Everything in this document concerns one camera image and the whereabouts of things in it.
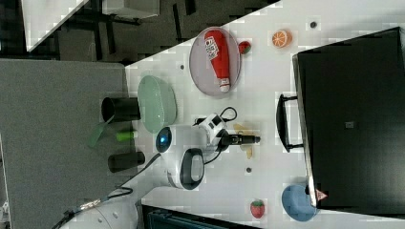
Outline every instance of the orange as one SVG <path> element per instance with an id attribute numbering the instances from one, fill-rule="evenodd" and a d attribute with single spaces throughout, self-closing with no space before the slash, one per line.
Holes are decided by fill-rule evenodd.
<path id="1" fill-rule="evenodd" d="M 273 34 L 272 42 L 277 48 L 283 48 L 291 43 L 292 36 L 288 31 L 277 31 Z"/>

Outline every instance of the black cylinder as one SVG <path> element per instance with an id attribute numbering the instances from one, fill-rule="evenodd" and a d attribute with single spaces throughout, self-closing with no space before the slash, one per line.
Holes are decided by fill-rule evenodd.
<path id="1" fill-rule="evenodd" d="M 112 155 L 108 157 L 108 168 L 111 173 L 131 169 L 145 163 L 143 152 Z"/>
<path id="2" fill-rule="evenodd" d="M 106 97 L 101 104 L 101 114 L 104 121 L 112 117 L 110 122 L 140 120 L 138 99 Z"/>

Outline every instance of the blue bowl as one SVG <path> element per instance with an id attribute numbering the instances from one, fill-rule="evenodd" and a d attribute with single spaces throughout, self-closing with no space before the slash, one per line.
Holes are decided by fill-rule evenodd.
<path id="1" fill-rule="evenodd" d="M 301 185 L 287 187 L 283 192 L 282 202 L 287 214 L 297 221 L 308 221 L 318 213 L 318 209 L 310 205 L 309 195 Z"/>

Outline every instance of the food item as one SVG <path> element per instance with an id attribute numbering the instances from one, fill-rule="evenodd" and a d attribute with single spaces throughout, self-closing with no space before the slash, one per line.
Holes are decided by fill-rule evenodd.
<path id="1" fill-rule="evenodd" d="M 265 204 L 261 200 L 255 200 L 250 203 L 250 212 L 253 217 L 260 219 L 265 214 Z"/>
<path id="2" fill-rule="evenodd" d="M 292 36 L 289 31 L 277 31 L 271 37 L 273 45 L 277 48 L 288 46 L 292 41 Z"/>
<path id="3" fill-rule="evenodd" d="M 239 53 L 246 54 L 250 51 L 251 45 L 248 41 L 243 41 L 238 45 Z"/>
<path id="4" fill-rule="evenodd" d="M 239 135 L 254 135 L 251 131 L 249 131 L 246 127 L 235 123 L 233 124 L 233 129 Z M 246 152 L 247 159 L 251 159 L 253 156 L 253 147 L 252 145 L 241 145 L 241 150 Z"/>
<path id="5" fill-rule="evenodd" d="M 221 31 L 212 30 L 205 34 L 204 40 L 206 53 L 220 81 L 221 92 L 226 93 L 230 89 L 229 53 L 226 37 Z"/>

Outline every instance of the green plate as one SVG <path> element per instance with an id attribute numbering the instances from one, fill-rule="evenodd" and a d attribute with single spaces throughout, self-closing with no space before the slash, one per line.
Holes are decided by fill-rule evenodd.
<path id="1" fill-rule="evenodd" d="M 144 76 L 138 87 L 138 101 L 140 119 L 150 133 L 158 133 L 175 122 L 175 94 L 165 81 L 152 75 Z"/>

